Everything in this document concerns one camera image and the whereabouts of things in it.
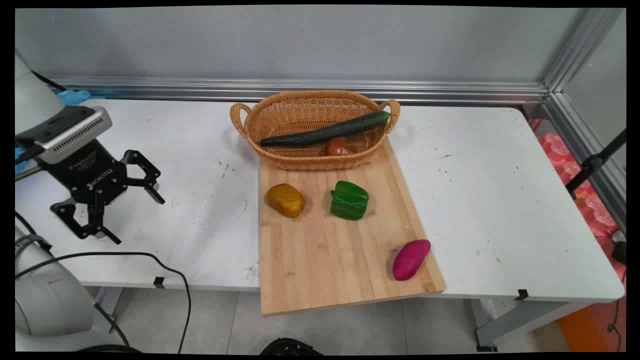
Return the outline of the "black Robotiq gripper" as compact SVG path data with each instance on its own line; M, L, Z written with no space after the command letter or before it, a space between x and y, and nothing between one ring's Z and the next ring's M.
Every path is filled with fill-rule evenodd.
M119 162L94 139L60 162L48 164L37 157L37 164L69 191L71 198L53 203L49 209L79 239L107 237L117 245L122 243L105 226L104 215L105 206L124 194L128 187L144 188L156 203L166 203L158 192L160 170L137 150L127 150ZM144 177L129 177L126 166L139 167ZM87 205L85 225L74 218L76 203Z

